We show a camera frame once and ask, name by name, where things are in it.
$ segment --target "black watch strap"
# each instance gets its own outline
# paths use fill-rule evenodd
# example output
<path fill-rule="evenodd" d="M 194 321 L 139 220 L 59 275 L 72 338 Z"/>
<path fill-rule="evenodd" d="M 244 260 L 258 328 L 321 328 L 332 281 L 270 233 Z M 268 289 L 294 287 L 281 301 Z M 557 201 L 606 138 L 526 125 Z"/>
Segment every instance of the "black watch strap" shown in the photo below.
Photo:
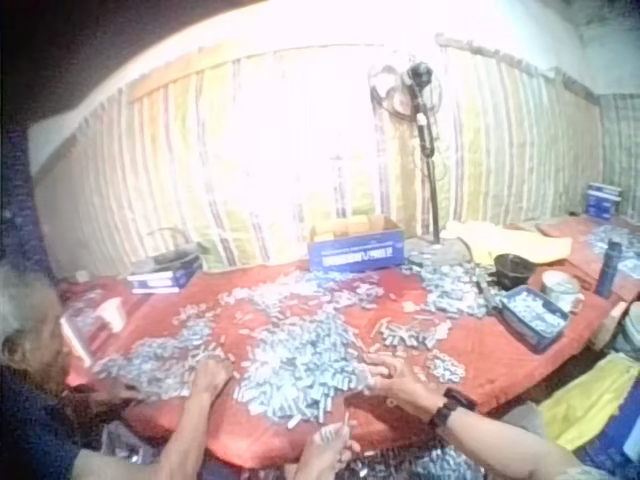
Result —
<path fill-rule="evenodd" d="M 431 425 L 431 427 L 433 427 L 436 430 L 438 428 L 444 427 L 449 421 L 449 417 L 451 416 L 451 414 L 459 406 L 460 404 L 456 400 L 448 398 L 447 401 L 444 402 L 444 405 L 438 408 L 436 410 L 436 413 L 433 414 L 433 417 L 431 417 L 431 421 L 429 422 L 429 425 Z"/>
<path fill-rule="evenodd" d="M 473 399 L 454 388 L 447 388 L 444 392 L 444 397 L 447 400 L 444 402 L 444 405 L 436 410 L 436 413 L 434 413 L 429 422 L 429 425 L 434 429 L 444 427 L 449 421 L 451 414 L 458 407 L 471 411 L 476 409 L 476 402 L 474 402 Z"/>

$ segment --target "curtain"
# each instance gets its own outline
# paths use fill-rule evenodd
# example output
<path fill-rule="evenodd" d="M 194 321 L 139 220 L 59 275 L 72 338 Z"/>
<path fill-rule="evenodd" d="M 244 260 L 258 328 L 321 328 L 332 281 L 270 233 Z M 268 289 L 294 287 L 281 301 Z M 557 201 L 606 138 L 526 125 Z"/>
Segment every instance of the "curtain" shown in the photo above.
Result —
<path fill-rule="evenodd" d="M 370 98 L 369 70 L 389 55 L 286 50 L 189 74 L 133 103 L 121 90 L 38 184 L 56 272 L 126 273 L 172 248 L 148 235 L 161 227 L 201 242 L 212 270 L 299 259 L 313 223 L 354 214 L 428 233 L 415 127 Z M 579 210 L 586 184 L 602 180 L 598 107 L 499 59 L 440 55 L 441 225 Z"/>
<path fill-rule="evenodd" d="M 604 182 L 622 188 L 618 213 L 640 221 L 640 95 L 602 95 Z"/>

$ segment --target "white wall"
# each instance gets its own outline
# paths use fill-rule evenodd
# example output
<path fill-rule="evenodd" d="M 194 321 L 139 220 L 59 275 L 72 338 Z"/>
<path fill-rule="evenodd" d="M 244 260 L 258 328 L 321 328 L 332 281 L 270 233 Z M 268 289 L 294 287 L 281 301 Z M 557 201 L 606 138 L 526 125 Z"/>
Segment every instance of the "white wall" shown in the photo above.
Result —
<path fill-rule="evenodd" d="M 580 29 L 598 93 L 640 93 L 640 22 L 620 19 Z"/>
<path fill-rule="evenodd" d="M 472 40 L 523 58 L 542 68 L 560 67 L 587 86 L 593 80 L 577 31 L 539 0 L 271 0 L 247 7 L 281 12 L 283 25 L 246 20 L 241 11 L 203 21 L 152 47 L 109 77 L 74 110 L 34 124 L 29 130 L 32 172 L 75 130 L 82 119 L 119 87 L 201 46 L 256 29 L 325 28 L 386 32 L 389 42 L 429 61 L 436 33 Z"/>

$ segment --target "yellow paper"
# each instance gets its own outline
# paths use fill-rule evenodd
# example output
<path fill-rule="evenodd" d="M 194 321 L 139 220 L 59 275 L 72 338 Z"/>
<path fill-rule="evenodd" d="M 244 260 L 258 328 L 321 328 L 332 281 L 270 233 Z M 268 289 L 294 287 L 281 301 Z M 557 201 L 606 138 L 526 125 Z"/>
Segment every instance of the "yellow paper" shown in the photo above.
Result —
<path fill-rule="evenodd" d="M 550 238 L 539 233 L 508 230 L 488 222 L 449 222 L 443 237 L 461 238 L 473 259 L 482 265 L 493 264 L 501 253 L 512 253 L 543 264 L 567 258 L 571 253 L 570 238 Z"/>

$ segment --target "dark blue shirt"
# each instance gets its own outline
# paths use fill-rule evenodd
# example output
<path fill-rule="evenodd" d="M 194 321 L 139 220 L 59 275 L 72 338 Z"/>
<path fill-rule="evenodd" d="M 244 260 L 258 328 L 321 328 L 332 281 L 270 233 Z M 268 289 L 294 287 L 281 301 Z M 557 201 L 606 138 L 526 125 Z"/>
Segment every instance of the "dark blue shirt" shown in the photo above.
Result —
<path fill-rule="evenodd" d="M 0 477 L 66 480 L 80 453 L 57 402 L 0 366 Z"/>

